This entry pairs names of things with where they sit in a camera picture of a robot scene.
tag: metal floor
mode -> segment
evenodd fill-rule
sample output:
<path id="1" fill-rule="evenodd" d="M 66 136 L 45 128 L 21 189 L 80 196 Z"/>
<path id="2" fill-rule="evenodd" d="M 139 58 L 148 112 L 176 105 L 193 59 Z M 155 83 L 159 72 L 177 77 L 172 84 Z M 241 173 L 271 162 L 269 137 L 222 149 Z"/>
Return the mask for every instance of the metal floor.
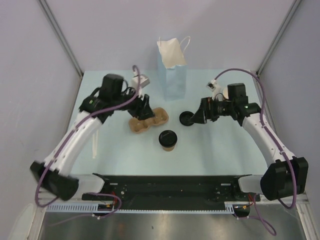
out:
<path id="1" fill-rule="evenodd" d="M 45 214 L 39 240 L 305 240 L 296 209 L 279 204 L 258 205 L 262 216 L 277 231 L 271 236 L 261 222 L 236 220 L 224 214 L 119 213 L 96 220 L 80 217 L 57 226 L 49 224 L 75 213 Z"/>

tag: cardboard cup holder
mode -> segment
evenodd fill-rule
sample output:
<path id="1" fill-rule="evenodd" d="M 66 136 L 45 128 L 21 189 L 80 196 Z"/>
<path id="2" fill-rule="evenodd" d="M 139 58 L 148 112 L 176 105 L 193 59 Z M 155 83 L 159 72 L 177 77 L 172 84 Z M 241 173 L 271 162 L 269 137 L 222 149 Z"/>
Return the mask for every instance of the cardboard cup holder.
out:
<path id="1" fill-rule="evenodd" d="M 135 117 L 131 118 L 129 120 L 131 131 L 135 134 L 140 134 L 147 131 L 151 126 L 160 126 L 168 122 L 169 115 L 162 107 L 153 109 L 153 112 L 155 117 L 146 120 L 138 120 Z"/>

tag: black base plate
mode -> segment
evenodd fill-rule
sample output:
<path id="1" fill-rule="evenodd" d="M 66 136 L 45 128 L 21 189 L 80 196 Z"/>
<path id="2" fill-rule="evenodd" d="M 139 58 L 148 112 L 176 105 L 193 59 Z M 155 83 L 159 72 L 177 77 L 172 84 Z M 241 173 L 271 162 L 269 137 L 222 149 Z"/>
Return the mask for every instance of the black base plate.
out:
<path id="1" fill-rule="evenodd" d="M 224 210 L 225 202 L 249 201 L 248 193 L 240 191 L 239 176 L 99 177 L 105 181 L 101 193 L 115 192 L 122 199 L 123 210 L 210 211 Z M 84 194 L 82 200 L 112 201 L 113 198 Z"/>

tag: white paper bag handle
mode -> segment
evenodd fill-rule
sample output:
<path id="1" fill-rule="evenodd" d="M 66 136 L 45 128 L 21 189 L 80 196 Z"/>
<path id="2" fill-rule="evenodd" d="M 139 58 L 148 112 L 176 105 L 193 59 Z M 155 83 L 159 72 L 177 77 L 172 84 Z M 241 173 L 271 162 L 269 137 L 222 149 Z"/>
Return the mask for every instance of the white paper bag handle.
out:
<path id="1" fill-rule="evenodd" d="M 186 39 L 189 39 L 188 43 L 186 44 L 186 46 L 184 47 L 183 51 L 182 51 L 182 54 L 185 54 L 185 50 L 187 49 L 187 47 L 189 46 L 189 43 L 190 43 L 190 39 L 191 37 L 190 36 L 186 36 L 181 42 L 180 42 L 180 47 L 181 47 L 181 44 L 184 42 L 184 40 Z"/>

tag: metal frame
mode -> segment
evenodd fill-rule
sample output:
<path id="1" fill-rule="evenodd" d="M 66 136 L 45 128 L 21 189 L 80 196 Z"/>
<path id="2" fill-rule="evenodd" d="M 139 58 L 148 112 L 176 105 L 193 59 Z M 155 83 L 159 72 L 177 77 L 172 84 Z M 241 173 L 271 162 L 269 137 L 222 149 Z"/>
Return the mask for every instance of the metal frame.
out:
<path id="1" fill-rule="evenodd" d="M 300 6 L 300 4 L 302 3 L 303 0 L 295 0 L 293 2 L 293 4 L 291 5 L 291 8 L 289 9 L 287 15 L 285 16 L 278 32 L 276 33 L 268 51 L 266 52 L 265 56 L 263 57 L 263 60 L 261 62 L 261 64 L 259 65 L 256 74 L 258 75 L 258 77 L 261 75 L 262 71 L 264 70 L 268 60 L 270 59 L 272 53 L 274 52 L 274 50 L 276 49 L 279 41 L 281 40 L 285 30 L 287 29 L 289 23 L 291 22 L 293 16 L 295 15 L 298 7 Z"/>
<path id="2" fill-rule="evenodd" d="M 76 72 L 78 73 L 80 78 L 82 79 L 84 73 L 81 70 L 80 65 L 79 65 L 73 51 L 71 50 L 71 47 L 70 47 L 65 35 L 63 34 L 52 10 L 50 9 L 50 7 L 47 3 L 47 1 L 46 0 L 37 0 L 37 1 L 40 4 L 40 7 L 42 8 L 43 13 L 46 16 L 48 22 L 50 23 L 59 42 L 61 43 L 62 48 L 64 49 L 65 53 L 68 55 L 69 59 L 71 60 L 71 63 L 73 65 L 74 69 L 76 70 Z"/>
<path id="3" fill-rule="evenodd" d="M 56 21 L 54 14 L 52 12 L 52 10 L 50 9 L 48 3 L 46 0 L 37 0 L 41 6 L 41 8 L 43 9 L 43 12 L 45 14 L 45 16 L 47 17 L 50 25 L 53 28 L 53 31 L 55 32 L 55 34 L 57 35 L 63 49 L 65 50 L 66 54 L 68 55 L 68 57 L 70 58 L 73 67 L 75 68 L 75 70 L 77 71 L 77 73 L 79 74 L 79 76 L 82 78 L 82 76 L 84 75 L 84 73 L 82 72 L 79 63 L 76 59 L 76 57 L 74 56 L 70 45 L 68 44 L 58 22 Z M 274 50 L 276 49 L 278 43 L 280 42 L 285 30 L 287 29 L 289 23 L 291 22 L 293 16 L 295 15 L 298 7 L 300 6 L 300 4 L 302 3 L 303 0 L 295 0 L 293 2 L 293 4 L 291 5 L 291 8 L 289 9 L 287 15 L 285 16 L 275 38 L 273 39 L 266 55 L 264 56 L 261 64 L 259 65 L 256 74 L 260 77 L 262 71 L 264 70 L 268 60 L 271 58 Z M 262 101 L 262 90 L 260 88 L 260 86 L 256 83 L 256 81 L 254 80 L 254 84 L 256 87 L 256 91 L 258 93 L 258 97 L 260 102 Z M 273 117 L 271 115 L 270 109 L 268 104 L 266 103 L 266 111 L 265 111 L 266 117 L 271 125 L 271 127 L 273 128 L 273 130 L 276 132 L 276 128 L 274 125 L 274 121 L 273 121 Z M 49 201 L 51 199 L 53 199 L 53 195 L 48 193 L 48 192 L 42 192 L 40 194 L 40 198 L 42 202 L 46 202 Z M 73 202 L 75 204 L 97 204 L 99 203 L 98 201 L 83 201 L 80 198 L 72 198 L 70 200 L 70 202 Z M 284 199 L 285 203 L 289 203 L 291 202 L 291 198 L 287 197 Z M 225 204 L 226 206 L 232 206 L 232 204 L 241 204 L 242 202 L 230 202 L 230 201 L 226 201 Z M 257 202 L 258 204 L 276 204 L 278 203 L 278 201 L 268 201 L 266 200 L 263 196 L 261 197 L 261 201 Z M 63 205 L 63 202 L 58 200 L 57 201 L 58 205 Z M 306 238 L 308 240 L 315 240 L 318 239 L 319 233 L 317 231 L 317 228 L 315 227 L 315 220 L 313 218 L 312 212 L 310 210 L 310 204 L 308 202 L 308 198 L 305 194 L 299 195 L 297 198 L 297 210 L 300 216 L 300 220 L 306 235 Z M 28 240 L 37 240 L 41 231 L 41 225 L 44 219 L 44 215 L 45 215 L 46 209 L 45 208 L 38 208 L 36 210 L 35 216 L 34 216 L 34 220 L 32 223 L 32 227 L 28 236 Z"/>

